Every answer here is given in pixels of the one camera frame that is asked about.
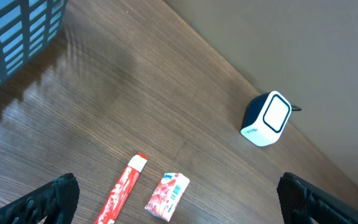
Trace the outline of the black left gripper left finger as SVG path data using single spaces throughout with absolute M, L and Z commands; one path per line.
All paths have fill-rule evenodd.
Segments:
M 0 224 L 70 224 L 79 196 L 76 177 L 72 173 L 63 174 L 0 208 Z

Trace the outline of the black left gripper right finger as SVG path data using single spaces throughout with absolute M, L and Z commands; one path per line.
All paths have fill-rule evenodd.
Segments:
M 285 224 L 358 224 L 358 210 L 291 172 L 277 187 Z

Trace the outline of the red stick packet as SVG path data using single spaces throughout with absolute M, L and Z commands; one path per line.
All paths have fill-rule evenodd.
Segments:
M 148 157 L 141 152 L 131 158 L 119 180 L 110 191 L 94 224 L 115 223 L 147 161 Z

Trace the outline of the red Kleenex tissue pack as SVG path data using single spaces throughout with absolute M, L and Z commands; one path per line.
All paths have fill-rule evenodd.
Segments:
M 189 183 L 189 178 L 181 173 L 165 173 L 145 209 L 169 222 Z

